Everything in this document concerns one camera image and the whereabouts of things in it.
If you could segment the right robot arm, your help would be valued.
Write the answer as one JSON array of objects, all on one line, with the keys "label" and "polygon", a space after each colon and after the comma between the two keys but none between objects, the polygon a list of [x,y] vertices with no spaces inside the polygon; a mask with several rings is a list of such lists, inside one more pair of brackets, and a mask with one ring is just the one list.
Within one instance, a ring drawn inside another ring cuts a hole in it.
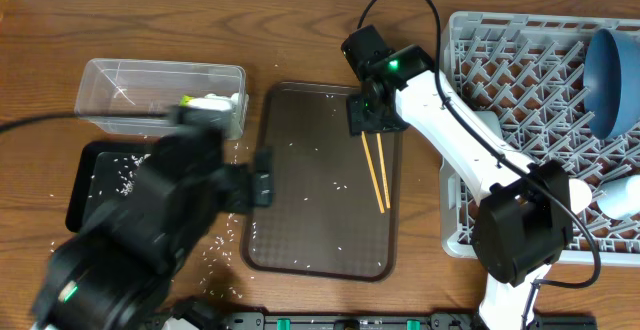
[{"label": "right robot arm", "polygon": [[496,136],[421,47],[346,41],[341,51],[362,88],[348,101],[350,132],[413,127],[454,168],[479,207],[472,246],[488,273],[480,320],[488,329],[526,328],[552,264],[574,238],[577,212],[592,199],[589,186]]}]

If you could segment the light blue rice bowl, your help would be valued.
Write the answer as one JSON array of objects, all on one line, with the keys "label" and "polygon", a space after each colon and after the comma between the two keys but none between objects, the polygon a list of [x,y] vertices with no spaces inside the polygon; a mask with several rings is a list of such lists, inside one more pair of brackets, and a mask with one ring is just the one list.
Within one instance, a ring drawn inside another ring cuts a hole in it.
[{"label": "light blue rice bowl", "polygon": [[477,117],[500,139],[503,139],[498,116],[492,111],[475,111]]}]

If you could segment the dark blue plate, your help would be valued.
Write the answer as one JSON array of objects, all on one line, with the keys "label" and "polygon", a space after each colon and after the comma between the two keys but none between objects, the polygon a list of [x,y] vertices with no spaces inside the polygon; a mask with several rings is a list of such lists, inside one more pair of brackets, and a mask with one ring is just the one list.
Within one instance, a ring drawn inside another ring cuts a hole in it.
[{"label": "dark blue plate", "polygon": [[583,85],[593,136],[600,140],[629,132],[639,121],[639,42],[631,35],[601,29],[588,47]]}]

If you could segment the wooden chopstick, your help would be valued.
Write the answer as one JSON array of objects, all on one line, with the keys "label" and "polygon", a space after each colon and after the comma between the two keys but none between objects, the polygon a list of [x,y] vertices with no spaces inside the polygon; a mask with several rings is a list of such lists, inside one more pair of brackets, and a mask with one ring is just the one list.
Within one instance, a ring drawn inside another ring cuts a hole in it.
[{"label": "wooden chopstick", "polygon": [[366,138],[366,134],[365,132],[361,132],[360,133],[360,138],[363,144],[363,149],[364,149],[364,153],[365,153],[365,157],[366,157],[366,161],[367,161],[367,165],[368,165],[368,169],[370,172],[370,177],[371,177],[371,181],[372,181],[372,185],[374,188],[374,193],[375,193],[375,197],[378,203],[378,207],[379,207],[379,211],[381,214],[385,213],[385,207],[383,204],[383,200],[381,197],[381,193],[380,193],[380,188],[379,188],[379,184],[377,181],[377,176],[375,173],[375,169],[373,166],[373,161],[372,161],[372,157],[371,157],[371,153],[370,153],[370,149],[368,146],[368,142],[367,142],[367,138]]},{"label": "wooden chopstick", "polygon": [[376,133],[376,141],[378,146],[381,178],[382,178],[383,190],[384,190],[385,209],[389,209],[391,207],[391,202],[390,202],[390,193],[389,193],[389,186],[387,181],[387,172],[386,172],[386,164],[385,164],[381,133]]}]

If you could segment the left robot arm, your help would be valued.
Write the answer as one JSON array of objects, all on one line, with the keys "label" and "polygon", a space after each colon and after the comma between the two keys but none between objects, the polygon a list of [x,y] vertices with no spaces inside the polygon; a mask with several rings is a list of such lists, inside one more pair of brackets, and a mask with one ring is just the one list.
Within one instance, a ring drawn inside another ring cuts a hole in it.
[{"label": "left robot arm", "polygon": [[218,213],[273,202],[273,152],[227,164],[220,110],[174,106],[177,125],[152,147],[131,192],[104,202],[52,255],[32,313],[39,329],[136,329],[168,296],[171,281]]}]

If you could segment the foil snack wrapper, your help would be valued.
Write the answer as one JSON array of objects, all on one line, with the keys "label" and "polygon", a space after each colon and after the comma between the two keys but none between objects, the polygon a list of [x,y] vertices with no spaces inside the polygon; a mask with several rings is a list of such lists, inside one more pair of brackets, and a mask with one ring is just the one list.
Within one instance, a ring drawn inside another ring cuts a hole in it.
[{"label": "foil snack wrapper", "polygon": [[183,96],[180,101],[180,106],[227,112],[233,111],[238,105],[238,102],[238,93],[231,96],[207,94],[204,97]]}]

